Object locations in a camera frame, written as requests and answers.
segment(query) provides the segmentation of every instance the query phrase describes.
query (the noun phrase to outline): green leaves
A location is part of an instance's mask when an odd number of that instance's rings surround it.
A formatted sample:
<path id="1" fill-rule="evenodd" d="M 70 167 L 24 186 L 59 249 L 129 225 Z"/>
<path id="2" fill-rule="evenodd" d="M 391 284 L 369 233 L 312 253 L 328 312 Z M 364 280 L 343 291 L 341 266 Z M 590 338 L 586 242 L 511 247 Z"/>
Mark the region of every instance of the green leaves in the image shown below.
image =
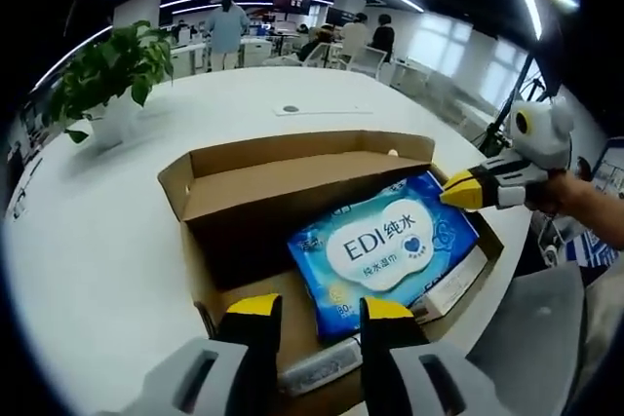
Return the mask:
<path id="1" fill-rule="evenodd" d="M 64 133 L 67 133 L 69 135 L 69 138 L 71 138 L 71 141 L 73 141 L 74 143 L 80 143 L 89 136 L 88 133 L 84 133 L 81 131 L 65 130 Z"/>
<path id="2" fill-rule="evenodd" d="M 140 20 L 112 29 L 104 42 L 85 46 L 65 67 L 46 120 L 80 120 L 98 104 L 123 95 L 127 88 L 131 88 L 132 99 L 143 106 L 165 74 L 173 77 L 168 36 L 166 31 L 152 29 L 149 21 Z M 66 132 L 76 142 L 87 137 L 83 132 Z"/>

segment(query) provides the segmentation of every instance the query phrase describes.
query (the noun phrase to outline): box flap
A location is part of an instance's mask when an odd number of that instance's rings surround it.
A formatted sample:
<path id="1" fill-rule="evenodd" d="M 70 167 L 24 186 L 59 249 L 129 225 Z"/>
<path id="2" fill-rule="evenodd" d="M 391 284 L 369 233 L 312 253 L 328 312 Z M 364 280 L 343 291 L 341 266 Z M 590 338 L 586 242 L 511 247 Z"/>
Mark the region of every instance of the box flap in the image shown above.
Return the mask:
<path id="1" fill-rule="evenodd" d="M 171 205 L 178 220 L 182 219 L 193 178 L 189 153 L 181 156 L 158 173 L 158 181 L 163 186 L 169 205 Z"/>
<path id="2" fill-rule="evenodd" d="M 432 139 L 407 133 L 313 132 L 268 136 L 201 148 L 191 152 L 191 160 L 193 174 L 199 178 L 277 161 L 352 151 L 387 154 L 390 150 L 396 150 L 404 158 L 429 163 L 433 158 L 433 149 Z"/>
<path id="3" fill-rule="evenodd" d="M 195 179 L 184 220 L 227 208 L 391 170 L 429 166 L 367 151 L 319 155 L 229 170 Z"/>

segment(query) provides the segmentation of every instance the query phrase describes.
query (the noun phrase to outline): wet wipes package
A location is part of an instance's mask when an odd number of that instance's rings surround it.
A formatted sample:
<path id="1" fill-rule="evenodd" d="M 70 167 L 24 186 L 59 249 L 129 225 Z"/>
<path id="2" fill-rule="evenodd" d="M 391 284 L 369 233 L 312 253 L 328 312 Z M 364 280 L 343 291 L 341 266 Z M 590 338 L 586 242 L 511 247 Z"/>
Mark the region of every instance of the wet wipes package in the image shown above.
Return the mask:
<path id="1" fill-rule="evenodd" d="M 362 296 L 410 305 L 473 248 L 477 231 L 460 210 L 440 203 L 441 193 L 425 172 L 291 237 L 289 249 L 315 301 L 321 338 L 359 328 Z"/>

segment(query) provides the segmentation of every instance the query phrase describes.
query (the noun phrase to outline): woman in blue shirt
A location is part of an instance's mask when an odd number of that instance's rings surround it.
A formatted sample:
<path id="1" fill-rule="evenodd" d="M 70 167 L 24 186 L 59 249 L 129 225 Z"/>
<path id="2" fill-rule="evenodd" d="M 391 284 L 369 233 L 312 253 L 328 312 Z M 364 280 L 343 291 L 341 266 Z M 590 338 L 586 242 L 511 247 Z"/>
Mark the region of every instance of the woman in blue shirt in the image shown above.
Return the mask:
<path id="1" fill-rule="evenodd" d="M 213 72 L 236 67 L 241 37 L 250 24 L 245 11 L 232 0 L 222 0 L 221 6 L 208 17 L 207 30 L 211 37 L 211 66 Z"/>

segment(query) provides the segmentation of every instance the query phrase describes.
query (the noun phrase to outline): cardboard box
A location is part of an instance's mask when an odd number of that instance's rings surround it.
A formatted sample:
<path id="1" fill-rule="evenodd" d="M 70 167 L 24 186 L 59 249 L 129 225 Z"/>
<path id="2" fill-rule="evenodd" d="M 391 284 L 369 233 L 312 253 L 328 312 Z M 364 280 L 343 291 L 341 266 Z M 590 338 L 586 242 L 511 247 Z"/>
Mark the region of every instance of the cardboard box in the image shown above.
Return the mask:
<path id="1" fill-rule="evenodd" d="M 388 156 L 391 150 L 399 156 Z M 171 163 L 158 180 L 180 221 L 191 295 L 209 334 L 232 303 L 279 292 L 284 299 L 278 371 L 287 374 L 323 351 L 314 305 L 287 239 L 323 213 L 369 198 L 407 175 L 430 170 L 444 182 L 431 163 L 433 150 L 431 139 L 417 135 L 318 132 L 198 149 Z M 470 220 L 489 265 L 444 318 L 426 325 L 432 340 L 465 310 L 502 251 L 478 214 Z M 340 414 L 360 401 L 356 370 L 306 395 L 281 395 L 274 413 Z"/>

